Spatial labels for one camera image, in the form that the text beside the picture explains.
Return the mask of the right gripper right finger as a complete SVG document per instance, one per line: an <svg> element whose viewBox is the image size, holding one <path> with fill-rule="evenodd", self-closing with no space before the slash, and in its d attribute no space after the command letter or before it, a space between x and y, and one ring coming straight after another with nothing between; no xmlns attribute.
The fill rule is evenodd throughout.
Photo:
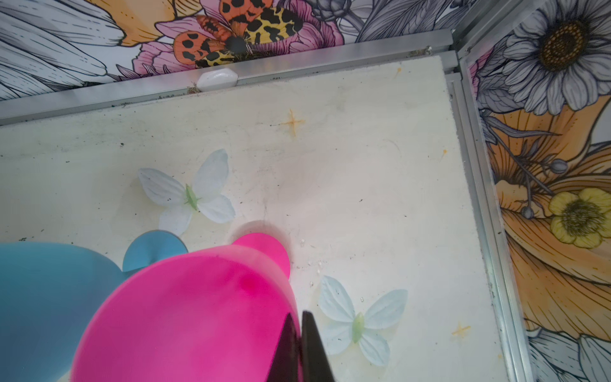
<svg viewBox="0 0 611 382"><path fill-rule="evenodd" d="M334 382L321 335L313 314L302 312L302 373L305 382Z"/></svg>

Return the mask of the blue wine glass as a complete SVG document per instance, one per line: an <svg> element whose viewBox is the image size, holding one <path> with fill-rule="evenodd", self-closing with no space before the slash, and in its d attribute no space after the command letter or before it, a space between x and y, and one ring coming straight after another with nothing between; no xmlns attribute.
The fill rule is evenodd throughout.
<svg viewBox="0 0 611 382"><path fill-rule="evenodd" d="M160 230L136 238L122 266L74 244L2 244L1 379L62 378L107 297L144 267L187 251L179 237Z"/></svg>

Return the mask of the pink wine glass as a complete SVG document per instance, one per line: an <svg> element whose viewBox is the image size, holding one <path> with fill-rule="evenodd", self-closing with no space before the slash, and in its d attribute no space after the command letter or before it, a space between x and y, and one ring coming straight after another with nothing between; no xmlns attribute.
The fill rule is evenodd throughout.
<svg viewBox="0 0 611 382"><path fill-rule="evenodd" d="M89 323L74 381L264 381L297 304L286 248L253 233L130 277Z"/></svg>

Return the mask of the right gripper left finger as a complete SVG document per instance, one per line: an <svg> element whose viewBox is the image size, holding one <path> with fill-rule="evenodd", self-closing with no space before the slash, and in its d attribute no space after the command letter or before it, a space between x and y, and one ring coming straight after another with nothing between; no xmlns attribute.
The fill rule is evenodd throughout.
<svg viewBox="0 0 611 382"><path fill-rule="evenodd" d="M286 315L266 382L299 382L300 342L294 319Z"/></svg>

